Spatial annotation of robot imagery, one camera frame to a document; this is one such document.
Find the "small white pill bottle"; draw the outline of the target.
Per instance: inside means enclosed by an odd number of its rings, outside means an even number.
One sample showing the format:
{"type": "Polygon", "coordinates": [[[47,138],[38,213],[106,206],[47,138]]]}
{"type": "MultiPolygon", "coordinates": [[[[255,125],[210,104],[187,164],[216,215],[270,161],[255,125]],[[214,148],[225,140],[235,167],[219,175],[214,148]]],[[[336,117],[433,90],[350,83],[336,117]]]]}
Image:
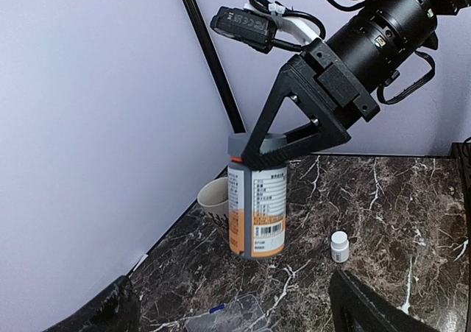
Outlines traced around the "small white pill bottle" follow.
{"type": "Polygon", "coordinates": [[[341,230],[334,232],[330,237],[331,258],[342,264],[350,257],[350,243],[348,235],[341,230]]]}

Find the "orange pill bottle grey cap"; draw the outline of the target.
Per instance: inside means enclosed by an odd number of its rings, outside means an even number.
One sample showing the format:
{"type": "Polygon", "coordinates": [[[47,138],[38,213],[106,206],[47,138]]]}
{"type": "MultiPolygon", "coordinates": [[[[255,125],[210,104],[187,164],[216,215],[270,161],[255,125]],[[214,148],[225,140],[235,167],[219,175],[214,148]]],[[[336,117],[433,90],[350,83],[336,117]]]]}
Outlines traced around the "orange pill bottle grey cap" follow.
{"type": "Polygon", "coordinates": [[[233,253],[258,260],[285,246],[287,165],[251,170],[241,160],[248,140],[248,133],[228,138],[228,238],[233,253]]]}

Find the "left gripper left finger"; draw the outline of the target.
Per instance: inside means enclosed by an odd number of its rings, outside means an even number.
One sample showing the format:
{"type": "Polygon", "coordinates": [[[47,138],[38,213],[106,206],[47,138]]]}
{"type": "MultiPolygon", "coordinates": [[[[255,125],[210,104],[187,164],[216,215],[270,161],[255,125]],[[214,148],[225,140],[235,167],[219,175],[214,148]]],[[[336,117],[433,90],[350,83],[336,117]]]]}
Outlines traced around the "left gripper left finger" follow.
{"type": "Polygon", "coordinates": [[[140,309],[131,280],[121,275],[71,316],[46,331],[139,331],[140,309]]]}

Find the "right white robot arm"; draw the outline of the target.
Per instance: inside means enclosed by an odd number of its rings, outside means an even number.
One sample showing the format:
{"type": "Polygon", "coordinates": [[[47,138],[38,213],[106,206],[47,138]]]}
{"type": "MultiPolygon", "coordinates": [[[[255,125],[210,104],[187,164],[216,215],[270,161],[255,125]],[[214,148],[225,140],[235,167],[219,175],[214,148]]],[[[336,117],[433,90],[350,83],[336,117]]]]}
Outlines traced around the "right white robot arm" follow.
{"type": "Polygon", "coordinates": [[[253,170],[349,141],[358,120],[371,120],[384,103],[384,89],[399,66],[415,54],[431,61],[437,49],[437,18],[456,15],[470,0],[355,0],[355,15],[327,40],[304,46],[279,70],[259,119],[241,153],[253,170]],[[283,101],[290,99],[308,123],[286,133],[286,144],[271,151],[264,138],[283,101]]]}

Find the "clear plastic pill organizer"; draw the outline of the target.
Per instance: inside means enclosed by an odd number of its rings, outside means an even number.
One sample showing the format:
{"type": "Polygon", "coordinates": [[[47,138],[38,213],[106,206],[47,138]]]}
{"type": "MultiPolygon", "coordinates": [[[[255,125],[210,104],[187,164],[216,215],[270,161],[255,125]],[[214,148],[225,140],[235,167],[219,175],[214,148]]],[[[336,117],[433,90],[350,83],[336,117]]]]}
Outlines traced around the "clear plastic pill organizer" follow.
{"type": "Polygon", "coordinates": [[[185,329],[190,332],[271,331],[265,313],[252,294],[191,317],[185,322],[185,329]]]}

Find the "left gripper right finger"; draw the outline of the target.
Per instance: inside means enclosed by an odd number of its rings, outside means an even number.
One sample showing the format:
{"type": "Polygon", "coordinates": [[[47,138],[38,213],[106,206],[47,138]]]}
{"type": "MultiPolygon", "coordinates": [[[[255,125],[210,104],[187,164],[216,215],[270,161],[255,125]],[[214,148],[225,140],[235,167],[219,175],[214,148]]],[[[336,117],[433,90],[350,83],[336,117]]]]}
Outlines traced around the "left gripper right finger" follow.
{"type": "Polygon", "coordinates": [[[328,293],[335,331],[435,330],[395,308],[349,271],[333,273],[328,293]]]}

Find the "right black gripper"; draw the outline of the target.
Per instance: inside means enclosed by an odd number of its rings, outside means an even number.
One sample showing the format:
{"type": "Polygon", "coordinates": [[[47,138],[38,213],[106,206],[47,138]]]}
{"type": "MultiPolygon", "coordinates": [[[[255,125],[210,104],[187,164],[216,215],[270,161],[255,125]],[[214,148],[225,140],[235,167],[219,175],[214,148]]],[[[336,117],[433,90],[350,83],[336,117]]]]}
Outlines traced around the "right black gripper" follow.
{"type": "Polygon", "coordinates": [[[241,155],[252,170],[344,144],[351,139],[344,126],[370,121],[380,111],[370,92],[321,39],[290,49],[295,55],[280,69],[241,155]],[[286,144],[263,150],[270,132],[284,135],[286,144]]]}

